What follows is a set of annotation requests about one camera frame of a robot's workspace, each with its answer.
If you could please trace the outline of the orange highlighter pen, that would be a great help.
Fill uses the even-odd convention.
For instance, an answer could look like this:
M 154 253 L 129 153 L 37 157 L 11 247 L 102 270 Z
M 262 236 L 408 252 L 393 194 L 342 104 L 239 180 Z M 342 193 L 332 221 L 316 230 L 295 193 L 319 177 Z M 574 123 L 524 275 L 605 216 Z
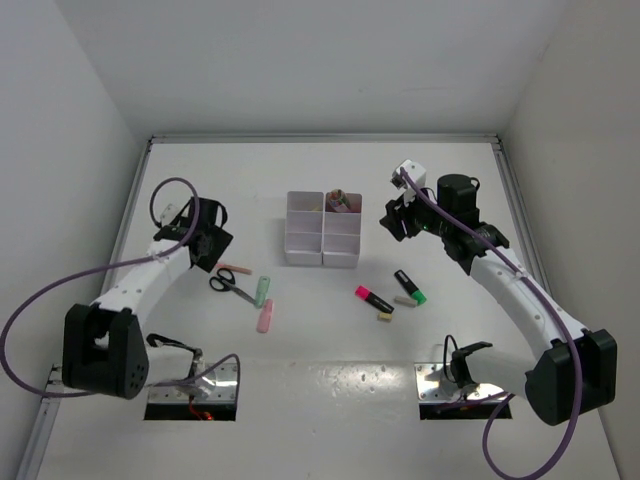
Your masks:
M 219 268 L 219 269 L 227 269 L 227 270 L 229 270 L 231 272 L 238 273 L 238 274 L 243 274 L 243 275 L 252 275 L 253 274 L 253 270 L 251 270 L 249 268 L 230 265 L 230 264 L 217 263 L 215 265 L 215 267 Z

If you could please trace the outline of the clear bottle of coloured pins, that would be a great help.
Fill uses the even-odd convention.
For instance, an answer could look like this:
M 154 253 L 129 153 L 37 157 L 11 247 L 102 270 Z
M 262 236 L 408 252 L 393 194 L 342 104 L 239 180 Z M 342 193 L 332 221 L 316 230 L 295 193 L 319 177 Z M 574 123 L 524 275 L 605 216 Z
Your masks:
M 350 213 L 351 206 L 347 194 L 341 189 L 334 189 L 326 195 L 327 210 L 335 213 Z

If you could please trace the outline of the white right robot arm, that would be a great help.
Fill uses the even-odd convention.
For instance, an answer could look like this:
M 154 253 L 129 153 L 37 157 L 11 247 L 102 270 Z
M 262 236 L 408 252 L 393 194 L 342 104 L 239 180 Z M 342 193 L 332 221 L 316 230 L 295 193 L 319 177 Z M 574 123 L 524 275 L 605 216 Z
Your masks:
M 386 206 L 383 225 L 397 241 L 421 232 L 438 237 L 447 256 L 482 286 L 523 335 L 530 351 L 516 356 L 490 341 L 455 349 L 445 360 L 450 383 L 466 389 L 491 383 L 524 398 L 544 423 L 556 426 L 612 403 L 617 343 L 573 318 L 525 271 L 508 239 L 480 219 L 479 182 L 449 174 L 431 199 L 424 169 L 407 161 L 391 182 L 402 194 Z

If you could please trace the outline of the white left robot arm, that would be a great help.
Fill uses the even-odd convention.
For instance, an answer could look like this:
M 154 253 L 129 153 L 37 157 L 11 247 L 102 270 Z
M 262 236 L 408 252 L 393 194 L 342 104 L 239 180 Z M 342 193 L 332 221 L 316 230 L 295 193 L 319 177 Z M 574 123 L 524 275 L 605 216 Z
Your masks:
M 206 391 L 208 369 L 197 365 L 199 349 L 164 337 L 145 336 L 142 327 L 167 290 L 198 268 L 218 292 L 232 292 L 260 307 L 264 301 L 236 285 L 234 272 L 218 262 L 233 237 L 224 228 L 227 209 L 219 201 L 191 197 L 167 223 L 158 222 L 145 257 L 129 262 L 129 272 L 89 305 L 76 304 L 66 314 L 62 382 L 89 394 L 133 399 L 147 384 L 177 387 L 194 397 Z M 151 354 L 167 346 L 191 354 L 185 378 L 177 369 L 158 373 Z

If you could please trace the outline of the green correction tape case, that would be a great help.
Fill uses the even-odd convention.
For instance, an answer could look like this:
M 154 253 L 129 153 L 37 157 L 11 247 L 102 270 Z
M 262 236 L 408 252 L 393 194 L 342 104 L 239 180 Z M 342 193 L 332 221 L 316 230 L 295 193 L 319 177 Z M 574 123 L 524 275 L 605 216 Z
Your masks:
M 256 294 L 254 298 L 254 306 L 256 308 L 260 309 L 265 304 L 268 296 L 269 287 L 270 287 L 270 278 L 268 276 L 260 276 L 257 283 Z

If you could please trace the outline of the pink black highlighter marker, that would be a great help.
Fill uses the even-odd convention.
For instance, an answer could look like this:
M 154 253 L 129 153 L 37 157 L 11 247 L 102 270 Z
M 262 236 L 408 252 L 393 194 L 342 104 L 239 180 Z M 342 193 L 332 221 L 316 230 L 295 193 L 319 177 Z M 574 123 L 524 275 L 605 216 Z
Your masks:
M 389 303 L 362 285 L 356 288 L 354 294 L 359 299 L 376 308 L 379 312 L 392 314 L 394 311 L 394 308 Z

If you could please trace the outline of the green black highlighter marker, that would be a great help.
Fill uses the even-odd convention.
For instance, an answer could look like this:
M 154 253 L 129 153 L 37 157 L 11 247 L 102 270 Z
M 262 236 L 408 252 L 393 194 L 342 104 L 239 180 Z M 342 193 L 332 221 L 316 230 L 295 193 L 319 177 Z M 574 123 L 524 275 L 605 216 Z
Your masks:
M 409 278 L 409 276 L 403 270 L 397 270 L 394 273 L 394 278 L 399 282 L 403 290 L 407 295 L 416 301 L 417 305 L 423 305 L 427 302 L 427 298 L 424 293 L 418 288 L 418 286 Z

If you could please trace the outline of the white divided organiser left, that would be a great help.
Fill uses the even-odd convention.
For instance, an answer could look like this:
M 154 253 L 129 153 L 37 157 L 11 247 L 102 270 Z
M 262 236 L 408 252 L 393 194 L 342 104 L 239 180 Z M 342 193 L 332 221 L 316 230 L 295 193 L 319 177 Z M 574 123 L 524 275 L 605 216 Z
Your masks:
M 294 266 L 322 264 L 323 211 L 310 209 L 323 205 L 321 192 L 289 191 L 286 197 L 285 258 Z

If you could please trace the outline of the pink correction tape case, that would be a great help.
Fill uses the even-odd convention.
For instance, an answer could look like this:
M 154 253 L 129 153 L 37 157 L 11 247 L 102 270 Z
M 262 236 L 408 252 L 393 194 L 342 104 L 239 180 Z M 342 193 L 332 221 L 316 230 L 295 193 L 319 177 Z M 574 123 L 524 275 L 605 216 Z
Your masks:
M 259 318 L 258 318 L 258 322 L 256 325 L 256 331 L 258 333 L 264 334 L 267 333 L 269 331 L 270 325 L 271 325 L 271 320 L 272 320 L 272 316 L 273 316 L 273 308 L 274 308 L 274 302 L 272 299 L 267 299 L 264 302 L 264 305 L 261 309 Z

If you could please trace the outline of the black handled scissors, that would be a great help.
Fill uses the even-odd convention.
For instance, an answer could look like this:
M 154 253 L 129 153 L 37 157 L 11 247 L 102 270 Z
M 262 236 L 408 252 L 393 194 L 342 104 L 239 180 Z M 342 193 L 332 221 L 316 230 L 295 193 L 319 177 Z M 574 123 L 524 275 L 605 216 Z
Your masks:
M 216 292 L 232 292 L 248 303 L 255 304 L 255 299 L 237 286 L 235 274 L 227 268 L 219 268 L 209 279 L 209 286 Z

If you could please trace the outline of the aluminium frame rail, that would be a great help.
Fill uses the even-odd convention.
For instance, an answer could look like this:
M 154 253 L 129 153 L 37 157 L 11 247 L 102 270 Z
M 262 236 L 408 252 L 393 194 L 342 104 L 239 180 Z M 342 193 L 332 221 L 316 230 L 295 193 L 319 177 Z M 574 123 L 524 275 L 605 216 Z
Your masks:
M 507 202 L 514 220 L 518 241 L 528 271 L 534 279 L 549 293 L 550 285 L 546 271 L 537 248 L 526 210 L 524 197 L 515 173 L 509 160 L 501 138 L 495 135 L 491 141 L 497 168 L 506 192 Z

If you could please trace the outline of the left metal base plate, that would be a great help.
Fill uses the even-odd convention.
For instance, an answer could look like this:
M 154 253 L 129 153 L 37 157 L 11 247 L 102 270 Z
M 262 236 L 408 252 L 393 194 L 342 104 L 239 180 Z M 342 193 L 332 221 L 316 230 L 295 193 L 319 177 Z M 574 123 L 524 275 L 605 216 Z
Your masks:
M 148 404 L 186 404 L 192 400 L 202 405 L 227 405 L 235 402 L 238 387 L 238 366 L 234 360 L 215 369 L 211 363 L 199 362 L 192 368 L 194 374 L 207 373 L 186 386 L 154 386 L 149 388 Z

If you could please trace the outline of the metal base plate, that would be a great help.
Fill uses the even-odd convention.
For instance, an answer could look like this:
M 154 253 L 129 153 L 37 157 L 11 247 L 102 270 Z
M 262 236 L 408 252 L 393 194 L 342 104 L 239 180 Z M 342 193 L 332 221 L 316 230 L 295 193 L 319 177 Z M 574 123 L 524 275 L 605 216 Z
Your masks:
M 506 396 L 500 387 L 489 383 L 459 388 L 445 378 L 441 362 L 415 363 L 414 374 L 420 404 L 494 401 Z
M 199 362 L 192 368 L 194 374 L 207 373 L 186 386 L 154 386 L 149 388 L 148 404 L 186 404 L 192 400 L 202 405 L 227 405 L 235 402 L 238 387 L 238 366 L 234 360 L 215 369 L 211 363 Z

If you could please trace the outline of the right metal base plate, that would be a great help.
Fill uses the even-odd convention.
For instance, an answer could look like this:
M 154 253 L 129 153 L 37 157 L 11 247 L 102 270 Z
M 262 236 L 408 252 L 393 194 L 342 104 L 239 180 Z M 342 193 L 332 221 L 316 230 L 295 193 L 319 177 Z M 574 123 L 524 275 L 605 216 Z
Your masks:
M 494 401 L 506 396 L 500 387 L 489 383 L 459 388 L 445 378 L 441 362 L 415 363 L 414 374 L 420 404 Z

